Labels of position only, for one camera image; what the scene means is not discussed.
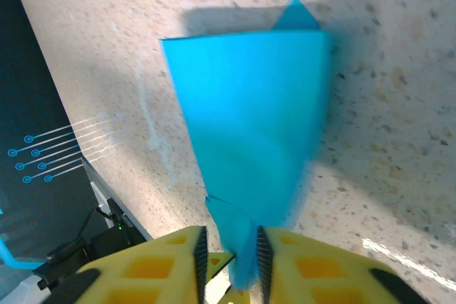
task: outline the blue circle icon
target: blue circle icon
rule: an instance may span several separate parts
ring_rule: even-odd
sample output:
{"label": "blue circle icon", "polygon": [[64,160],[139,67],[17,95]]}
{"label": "blue circle icon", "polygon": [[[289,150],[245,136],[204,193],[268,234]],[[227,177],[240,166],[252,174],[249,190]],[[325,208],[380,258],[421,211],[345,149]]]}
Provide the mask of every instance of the blue circle icon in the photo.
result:
{"label": "blue circle icon", "polygon": [[10,149],[10,150],[8,150],[7,153],[8,153],[8,156],[10,156],[10,157],[17,156],[17,150],[15,150],[15,149]]}
{"label": "blue circle icon", "polygon": [[17,171],[22,171],[26,168],[26,165],[24,163],[17,163],[16,165],[14,165],[14,169],[16,169]]}
{"label": "blue circle icon", "polygon": [[24,142],[30,144],[31,142],[33,142],[33,137],[31,135],[26,135],[24,137]]}

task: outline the granite countertop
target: granite countertop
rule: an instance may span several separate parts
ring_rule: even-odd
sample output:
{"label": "granite countertop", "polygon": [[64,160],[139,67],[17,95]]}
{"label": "granite countertop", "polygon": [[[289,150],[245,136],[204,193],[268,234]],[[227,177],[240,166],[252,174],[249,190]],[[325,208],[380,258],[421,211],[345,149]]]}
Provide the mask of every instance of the granite countertop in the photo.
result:
{"label": "granite countertop", "polygon": [[[296,231],[390,264],[432,303],[455,302],[454,0],[301,1],[336,47]],[[97,128],[99,140],[77,136],[107,183],[152,236],[206,224],[219,248],[159,39],[266,29],[288,0],[22,2],[71,122]]]}

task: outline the terrazzo surface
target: terrazzo surface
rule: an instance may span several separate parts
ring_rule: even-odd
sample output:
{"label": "terrazzo surface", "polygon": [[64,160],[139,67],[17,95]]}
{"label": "terrazzo surface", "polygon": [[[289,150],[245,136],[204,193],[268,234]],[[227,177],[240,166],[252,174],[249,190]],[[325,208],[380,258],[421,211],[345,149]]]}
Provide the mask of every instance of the terrazzo surface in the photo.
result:
{"label": "terrazzo surface", "polygon": [[[301,1],[336,45],[326,131],[294,229],[388,263],[432,303],[455,303],[455,1]],[[107,183],[152,236],[208,225],[219,248],[159,39],[268,29],[288,0],[22,2]]]}

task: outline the folded blue paper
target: folded blue paper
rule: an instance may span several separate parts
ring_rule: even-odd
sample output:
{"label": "folded blue paper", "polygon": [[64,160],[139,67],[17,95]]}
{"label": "folded blue paper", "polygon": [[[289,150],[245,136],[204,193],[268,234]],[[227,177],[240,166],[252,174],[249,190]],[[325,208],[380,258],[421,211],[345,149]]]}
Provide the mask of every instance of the folded blue paper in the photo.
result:
{"label": "folded blue paper", "polygon": [[257,226],[281,226],[326,111],[331,37],[298,0],[271,31],[167,39],[168,67],[230,281],[257,278]]}

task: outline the blue paper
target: blue paper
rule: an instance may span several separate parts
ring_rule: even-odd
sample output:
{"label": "blue paper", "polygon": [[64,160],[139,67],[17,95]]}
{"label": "blue paper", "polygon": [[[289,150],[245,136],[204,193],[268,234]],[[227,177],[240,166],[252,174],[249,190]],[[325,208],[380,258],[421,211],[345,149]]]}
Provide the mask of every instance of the blue paper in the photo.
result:
{"label": "blue paper", "polygon": [[236,254],[230,281],[240,289],[257,276],[257,226],[284,223],[318,145],[331,37],[307,29],[318,27],[309,16],[293,1],[272,31],[162,42],[207,207],[224,249]]}

